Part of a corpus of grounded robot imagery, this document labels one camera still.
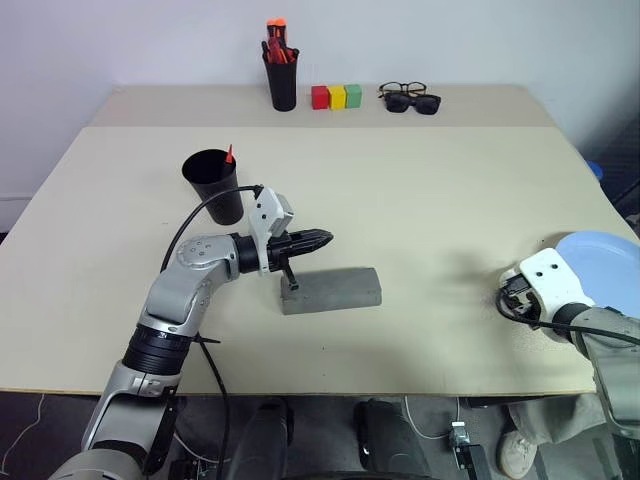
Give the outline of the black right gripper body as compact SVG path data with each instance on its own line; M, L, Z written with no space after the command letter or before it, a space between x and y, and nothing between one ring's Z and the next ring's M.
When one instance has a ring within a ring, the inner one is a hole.
M540 301L521 273L504 272L499 277L497 310L508 320L539 320Z

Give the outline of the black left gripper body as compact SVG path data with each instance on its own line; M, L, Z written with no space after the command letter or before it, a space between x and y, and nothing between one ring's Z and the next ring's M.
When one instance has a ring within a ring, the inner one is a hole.
M290 259L300 255L301 240L301 232L284 232L279 237L272 237L267 244L269 271L285 270Z

